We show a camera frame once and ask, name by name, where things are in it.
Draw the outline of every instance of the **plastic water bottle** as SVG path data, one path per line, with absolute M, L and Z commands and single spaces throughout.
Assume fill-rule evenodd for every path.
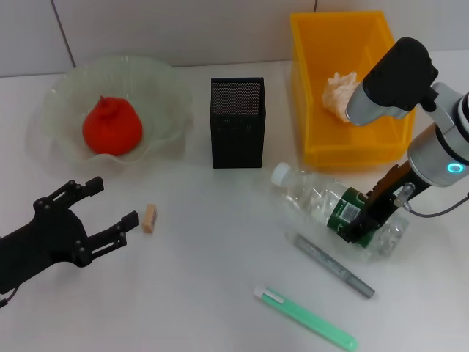
M 295 228 L 321 224 L 332 230 L 327 236 L 340 238 L 338 231 L 358 216 L 366 200 L 363 193 L 343 182 L 318 172 L 294 170 L 285 163 L 275 168 L 271 181 L 284 215 Z M 380 229 L 365 234 L 355 245 L 364 248 L 367 254 L 387 257 L 408 225 L 409 221 L 395 212 Z

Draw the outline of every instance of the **green bottle label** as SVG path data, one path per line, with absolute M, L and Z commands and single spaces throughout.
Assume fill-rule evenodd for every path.
M 348 224 L 350 224 L 365 206 L 365 195 L 356 189 L 350 187 L 337 203 L 332 214 L 329 217 L 328 227 L 335 233 Z M 366 248 L 373 238 L 373 232 L 363 236 L 357 244 Z

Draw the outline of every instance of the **gray marker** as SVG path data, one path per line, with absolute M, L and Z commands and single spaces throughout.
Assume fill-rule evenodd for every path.
M 373 296 L 374 290 L 370 286 L 365 284 L 342 264 L 335 261 L 329 254 L 316 247 L 302 235 L 296 235 L 295 245 L 303 253 L 307 254 L 308 257 L 315 259 L 324 268 L 328 269 L 332 274 L 336 275 L 340 280 L 357 290 L 363 296 L 367 298 L 371 298 Z

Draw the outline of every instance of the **white table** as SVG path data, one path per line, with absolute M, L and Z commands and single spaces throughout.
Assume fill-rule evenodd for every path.
M 441 81 L 469 89 L 469 52 L 432 56 Z M 180 69 L 194 98 L 185 149 L 126 167 L 71 166 L 41 136 L 41 102 L 60 76 L 0 79 L 2 235 L 28 222 L 33 201 L 69 179 L 104 179 L 104 192 L 73 207 L 89 234 L 148 202 L 159 210 L 153 235 L 138 228 L 124 249 L 85 269 L 61 263 L 21 285 L 0 309 L 1 350 L 338 351 L 254 299 L 254 288 L 266 284 L 352 334 L 360 351 L 462 351 L 469 331 L 467 205 L 438 219 L 412 217 L 390 260 L 367 265 L 336 255 L 377 291 L 370 301 L 285 240 L 253 184 L 279 161 L 296 162 L 288 67 Z M 220 76 L 265 78 L 264 169 L 211 167 L 210 78 Z M 428 124 L 420 114 L 416 130 Z M 366 191 L 387 169 L 338 176 Z M 468 191 L 469 179 L 432 188 L 413 207 L 441 210 Z

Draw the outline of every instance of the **red fruit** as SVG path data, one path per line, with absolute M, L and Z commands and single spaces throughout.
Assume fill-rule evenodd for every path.
M 98 154 L 130 152 L 141 140 L 143 128 L 137 113 L 122 98 L 100 97 L 83 123 L 83 137 Z

